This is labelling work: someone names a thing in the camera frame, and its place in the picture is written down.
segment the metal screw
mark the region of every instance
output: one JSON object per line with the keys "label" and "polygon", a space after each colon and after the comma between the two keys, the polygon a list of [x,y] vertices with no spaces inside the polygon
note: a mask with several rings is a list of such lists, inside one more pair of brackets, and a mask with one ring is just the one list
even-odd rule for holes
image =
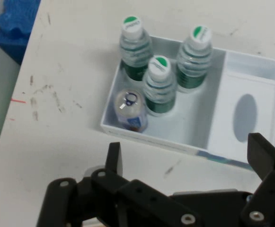
{"label": "metal screw", "polygon": [[252,199],[252,196],[253,196],[253,195],[248,195],[248,196],[247,196],[247,202],[250,202],[250,200]]}
{"label": "metal screw", "polygon": [[69,185],[69,182],[68,182],[68,181],[63,181],[63,182],[60,183],[60,186],[61,186],[61,187],[66,187],[66,186],[68,186],[68,185]]}
{"label": "metal screw", "polygon": [[265,216],[259,211],[252,211],[249,216],[253,221],[263,221],[265,219]]}
{"label": "metal screw", "polygon": [[106,173],[104,171],[101,171],[101,172],[98,173],[98,176],[99,177],[106,176]]}
{"label": "metal screw", "polygon": [[181,223],[183,223],[186,226],[194,224],[195,221],[196,221],[196,219],[192,214],[184,214],[181,217]]}

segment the white box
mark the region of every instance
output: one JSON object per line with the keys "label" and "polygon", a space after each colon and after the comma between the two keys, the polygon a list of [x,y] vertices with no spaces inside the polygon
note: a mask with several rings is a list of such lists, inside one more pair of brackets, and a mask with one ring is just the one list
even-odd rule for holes
{"label": "white box", "polygon": [[[180,41],[151,37],[154,54],[168,57],[174,69]],[[275,145],[275,60],[214,48],[212,66],[194,92],[177,92],[174,109],[163,117],[148,115],[143,133],[117,121],[114,98],[131,87],[118,65],[101,127],[112,134],[187,154],[199,150],[247,163],[247,137],[259,132]]]}

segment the table surface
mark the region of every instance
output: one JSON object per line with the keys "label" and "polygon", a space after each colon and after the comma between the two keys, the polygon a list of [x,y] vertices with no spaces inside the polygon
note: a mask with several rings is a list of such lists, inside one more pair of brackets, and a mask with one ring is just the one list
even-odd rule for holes
{"label": "table surface", "polygon": [[120,139],[99,127],[120,60],[120,24],[143,19],[150,34],[183,40],[195,24],[215,47],[275,58],[275,1],[42,0],[0,137],[0,226],[34,226],[47,185],[80,181],[120,141],[124,177],[170,195],[236,188],[254,192],[252,171]]}

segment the water bottle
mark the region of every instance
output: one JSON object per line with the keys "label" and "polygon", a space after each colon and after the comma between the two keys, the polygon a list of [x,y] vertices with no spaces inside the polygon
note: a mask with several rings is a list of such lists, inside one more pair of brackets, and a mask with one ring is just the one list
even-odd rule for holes
{"label": "water bottle", "polygon": [[153,48],[151,38],[138,17],[129,16],[124,20],[119,45],[126,74],[134,81],[142,81],[153,57]]}
{"label": "water bottle", "polygon": [[151,58],[143,77],[148,112],[154,116],[169,112],[175,104],[176,89],[176,76],[168,58],[160,55]]}
{"label": "water bottle", "polygon": [[212,58],[211,30],[196,26],[190,36],[181,44],[177,54],[176,76],[178,89],[192,91],[202,84]]}

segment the bottle lid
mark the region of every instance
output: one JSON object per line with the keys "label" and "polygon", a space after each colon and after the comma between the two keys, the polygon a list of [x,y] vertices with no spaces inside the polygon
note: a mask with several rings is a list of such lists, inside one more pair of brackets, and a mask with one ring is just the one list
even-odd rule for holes
{"label": "bottle lid", "polygon": [[149,61],[148,70],[152,80],[162,82],[166,80],[171,72],[171,63],[168,58],[155,55]]}
{"label": "bottle lid", "polygon": [[143,32],[142,20],[136,16],[128,16],[122,24],[122,34],[127,39],[138,39]]}
{"label": "bottle lid", "polygon": [[212,33],[206,26],[195,26],[191,30],[189,43],[196,50],[205,49],[211,42]]}

